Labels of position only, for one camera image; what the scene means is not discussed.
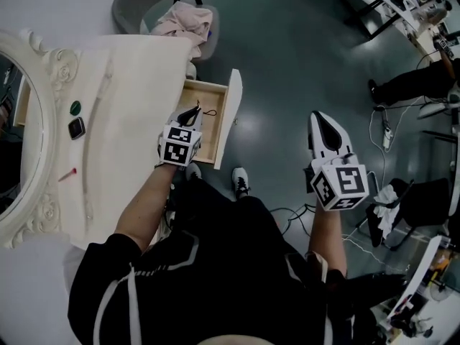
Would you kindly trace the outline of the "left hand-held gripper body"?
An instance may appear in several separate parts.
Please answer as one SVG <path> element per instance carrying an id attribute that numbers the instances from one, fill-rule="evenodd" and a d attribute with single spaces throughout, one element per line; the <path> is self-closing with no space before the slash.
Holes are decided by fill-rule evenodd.
<path id="1" fill-rule="evenodd" d="M 160 164 L 187 167 L 200 149 L 203 111 L 201 108 L 193 126 L 181 126 L 178 115 L 187 110 L 175 111 L 167 120 L 157 145 Z"/>

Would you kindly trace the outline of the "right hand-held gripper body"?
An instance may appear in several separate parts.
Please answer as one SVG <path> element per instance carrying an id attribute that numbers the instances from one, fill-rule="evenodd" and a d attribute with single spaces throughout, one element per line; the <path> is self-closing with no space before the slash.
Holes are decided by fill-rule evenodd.
<path id="1" fill-rule="evenodd" d="M 304 171 L 307 193 L 324 211 L 351 210 L 369 196 L 366 167 L 354 153 L 315 158 Z"/>

